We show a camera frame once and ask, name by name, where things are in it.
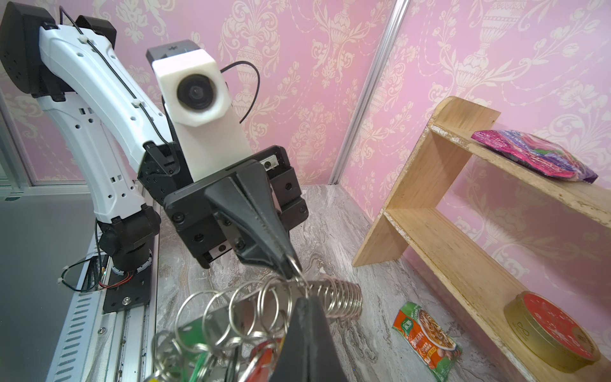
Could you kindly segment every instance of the white camera housing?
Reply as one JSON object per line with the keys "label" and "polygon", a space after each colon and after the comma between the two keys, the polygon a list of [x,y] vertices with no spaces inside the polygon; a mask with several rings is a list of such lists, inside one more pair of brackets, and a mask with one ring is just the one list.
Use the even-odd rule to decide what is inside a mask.
{"label": "white camera housing", "polygon": [[[158,59],[152,67],[194,182],[252,155],[225,80],[206,51]],[[178,99],[178,85],[190,75],[210,79],[214,97],[203,110],[189,108]]]}

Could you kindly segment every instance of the snack bag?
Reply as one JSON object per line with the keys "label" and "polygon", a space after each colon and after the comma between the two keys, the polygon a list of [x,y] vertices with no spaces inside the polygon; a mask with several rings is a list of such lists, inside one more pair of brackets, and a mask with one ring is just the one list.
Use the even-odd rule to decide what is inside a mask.
{"label": "snack bag", "polygon": [[431,369],[438,382],[445,382],[460,346],[419,305],[405,304],[392,325],[409,342],[420,359]]}
{"label": "snack bag", "polygon": [[471,136],[489,149],[548,177],[593,183],[598,175],[562,146],[516,130],[481,130]]}

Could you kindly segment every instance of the metal base plate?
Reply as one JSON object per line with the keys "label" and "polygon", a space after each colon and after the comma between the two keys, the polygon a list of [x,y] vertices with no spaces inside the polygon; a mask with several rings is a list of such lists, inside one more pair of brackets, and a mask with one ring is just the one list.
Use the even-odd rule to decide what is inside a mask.
{"label": "metal base plate", "polygon": [[[148,267],[144,271],[137,273],[127,283],[106,291],[104,300],[104,313],[120,312],[121,310],[148,304],[151,296],[151,269]],[[125,276],[119,276],[111,272],[108,285],[120,282]]]}

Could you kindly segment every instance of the shelf board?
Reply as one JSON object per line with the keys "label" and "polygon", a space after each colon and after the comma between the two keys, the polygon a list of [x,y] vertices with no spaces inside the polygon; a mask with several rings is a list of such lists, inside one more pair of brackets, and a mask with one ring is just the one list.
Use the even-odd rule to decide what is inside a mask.
{"label": "shelf board", "polygon": [[610,190],[586,182],[563,182],[546,178],[487,149],[471,138],[471,131],[448,125],[433,125],[431,131],[571,207],[573,210],[611,228]]}
{"label": "shelf board", "polygon": [[526,380],[609,380],[611,365],[604,357],[567,374],[532,353],[503,314],[505,305],[527,289],[437,209],[387,209],[384,216]]}

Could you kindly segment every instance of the wooden shelf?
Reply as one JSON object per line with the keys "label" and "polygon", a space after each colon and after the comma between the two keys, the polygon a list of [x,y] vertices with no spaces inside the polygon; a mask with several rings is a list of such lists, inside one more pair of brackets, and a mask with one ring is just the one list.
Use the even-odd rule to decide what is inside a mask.
{"label": "wooden shelf", "polygon": [[476,155],[611,228],[611,191],[584,182],[550,180],[471,139],[473,131],[492,128],[499,115],[457,97],[448,97],[437,106],[353,265],[399,259],[410,245],[418,254],[415,260],[423,278],[434,284],[510,380],[611,381],[611,362],[605,357],[567,374],[530,351],[503,313],[505,305],[527,289],[436,209],[469,158]]}
{"label": "wooden shelf", "polygon": [[397,232],[437,275],[480,328],[514,366],[533,381],[598,381],[610,372],[599,361],[574,374],[535,356],[513,333],[503,308],[527,290],[509,272],[435,208],[386,210]]}
{"label": "wooden shelf", "polygon": [[573,210],[611,228],[611,191],[586,182],[563,182],[543,177],[502,155],[488,150],[471,138],[471,131],[437,125],[433,125],[431,131],[571,207]]}

